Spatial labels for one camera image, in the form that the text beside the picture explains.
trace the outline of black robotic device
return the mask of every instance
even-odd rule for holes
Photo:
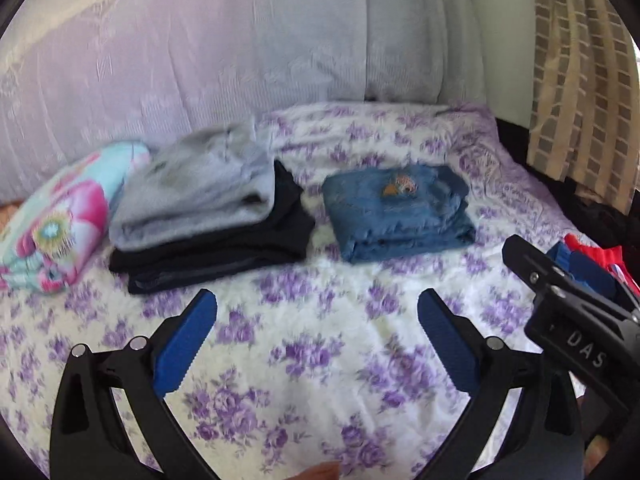
[[[433,289],[420,295],[418,320],[470,401],[417,479],[582,480],[585,442],[596,434],[614,444],[589,479],[638,478],[637,298],[621,289],[618,304],[606,300],[516,235],[505,242],[502,256],[536,293],[526,333],[543,352],[514,351],[498,337],[484,338]],[[207,297],[213,298],[201,290],[180,316],[165,320],[148,339],[133,338],[122,350],[94,354],[84,345],[72,349],[53,415],[52,480],[218,479],[182,432],[162,400],[163,391],[154,386],[159,359],[174,333]],[[569,370],[588,387],[582,409],[586,424],[580,420]],[[126,392],[162,473],[137,459],[111,388]],[[472,472],[512,388],[522,388],[522,393],[504,443],[491,465]]]

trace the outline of folded black garment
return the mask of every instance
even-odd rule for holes
[[[245,270],[300,262],[314,219],[300,202],[302,188],[277,160],[275,202],[262,222],[178,240],[143,251],[111,254],[109,269],[129,275],[131,294],[152,294],[210,282]]]

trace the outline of black fabric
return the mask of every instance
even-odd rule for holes
[[[558,182],[527,165],[529,131],[522,126],[498,119],[500,142],[513,160],[545,184],[564,215],[603,249],[623,247],[626,267],[640,283],[640,193],[636,191],[629,216],[603,204],[585,204],[575,195],[575,182]]]
[[[151,294],[304,260],[315,222],[300,202],[302,188],[279,161],[275,178],[273,210],[262,222],[143,251],[116,249],[111,254],[110,271],[129,275],[131,294]]]

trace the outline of dark navy garment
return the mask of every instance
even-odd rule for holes
[[[448,166],[340,173],[322,184],[342,258],[352,264],[472,244],[465,181]]]

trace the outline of bed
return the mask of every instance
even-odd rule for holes
[[[340,102],[270,113],[259,127],[271,133],[316,218],[308,261],[204,284],[218,299],[218,321],[167,402],[222,478],[286,478],[334,459],[348,476],[410,478],[467,400],[418,325],[420,292],[434,287],[483,335],[534,351],[523,332],[532,293],[503,266],[503,241],[519,234],[548,250],[576,231],[546,187],[500,145],[483,106]],[[465,178],[476,243],[382,264],[340,261],[320,195],[324,178],[409,162],[446,163]],[[110,249],[98,251],[66,294],[0,296],[0,412],[44,472],[70,347],[116,349],[149,335],[199,289],[132,297],[106,269]],[[116,398],[136,451],[153,465],[126,399]],[[497,452],[516,400],[510,397],[481,463]]]

